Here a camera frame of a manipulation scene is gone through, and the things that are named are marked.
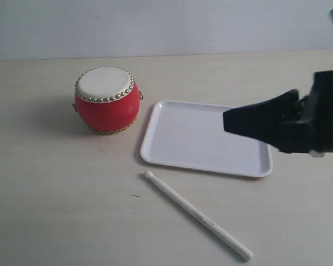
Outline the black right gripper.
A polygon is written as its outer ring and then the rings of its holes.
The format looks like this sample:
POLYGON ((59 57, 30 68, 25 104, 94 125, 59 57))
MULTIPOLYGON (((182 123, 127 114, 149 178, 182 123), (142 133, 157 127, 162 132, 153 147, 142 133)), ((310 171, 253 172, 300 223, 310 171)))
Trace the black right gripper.
POLYGON ((275 98, 223 112, 225 132, 260 140, 286 154, 333 153, 333 70, 314 73, 307 97, 291 89, 275 98))

